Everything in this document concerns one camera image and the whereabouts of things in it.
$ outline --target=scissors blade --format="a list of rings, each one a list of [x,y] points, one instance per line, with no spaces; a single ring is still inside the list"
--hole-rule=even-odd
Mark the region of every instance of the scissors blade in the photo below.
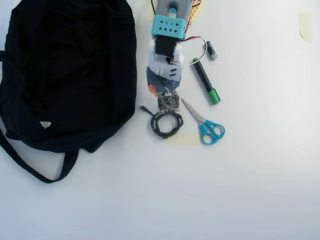
[[[186,108],[189,110],[189,112],[194,116],[194,118],[201,123],[205,123],[206,119],[203,118],[187,101],[185,101],[183,98],[181,98],[183,104],[186,106]]]

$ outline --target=bag strap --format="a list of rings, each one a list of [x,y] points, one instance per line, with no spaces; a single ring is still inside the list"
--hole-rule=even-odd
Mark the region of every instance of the bag strap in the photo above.
[[[74,167],[76,164],[78,155],[79,155],[79,150],[77,151],[71,151],[71,152],[66,152],[64,155],[63,159],[63,165],[62,165],[62,170],[60,173],[60,176],[56,180],[51,180],[49,178],[46,178],[36,170],[34,170],[32,167],[30,167],[19,155],[18,153],[14,150],[14,148],[10,145],[2,131],[0,130],[0,146],[6,151],[6,153],[24,170],[26,170],[28,173],[32,174],[35,176],[37,179],[40,181],[46,183],[46,184],[52,184],[54,182],[58,182],[62,179],[64,179],[71,169]]]

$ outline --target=blue scissors handle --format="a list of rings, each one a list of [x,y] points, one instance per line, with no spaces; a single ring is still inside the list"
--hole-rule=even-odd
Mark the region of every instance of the blue scissors handle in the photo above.
[[[211,130],[212,132],[214,133],[215,137],[220,140],[224,137],[225,135],[225,127],[220,125],[220,124],[217,124],[217,123],[214,123],[212,121],[209,121],[209,120],[206,120],[205,125],[207,125]]]
[[[199,127],[200,127],[200,131],[201,131],[202,142],[205,145],[213,145],[213,144],[215,144],[218,140],[220,140],[220,139],[222,139],[224,137],[225,131],[226,131],[224,126],[222,126],[220,124],[217,124],[217,123],[214,123],[214,122],[209,121],[209,120],[206,120],[203,124],[200,124]],[[205,140],[206,136],[209,136],[211,138],[210,142],[207,142]]]
[[[206,128],[205,124],[200,124],[199,125],[200,131],[201,131],[201,140],[205,145],[213,145],[216,142],[218,142],[218,139],[214,134],[209,132],[209,130]],[[211,142],[207,142],[205,140],[205,136],[209,136],[211,138]]]

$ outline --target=orange component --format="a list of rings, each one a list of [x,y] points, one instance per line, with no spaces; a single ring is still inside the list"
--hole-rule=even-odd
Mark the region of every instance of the orange component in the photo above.
[[[156,92],[156,87],[153,85],[149,85],[149,92],[154,94],[155,97],[158,97],[157,92]]]

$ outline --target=black bag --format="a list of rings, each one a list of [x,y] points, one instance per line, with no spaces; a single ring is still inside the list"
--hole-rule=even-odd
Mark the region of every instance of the black bag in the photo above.
[[[126,0],[22,0],[12,10],[0,52],[0,116],[6,137],[65,153],[50,180],[0,145],[45,183],[65,178],[79,149],[95,152],[134,114],[136,32]]]

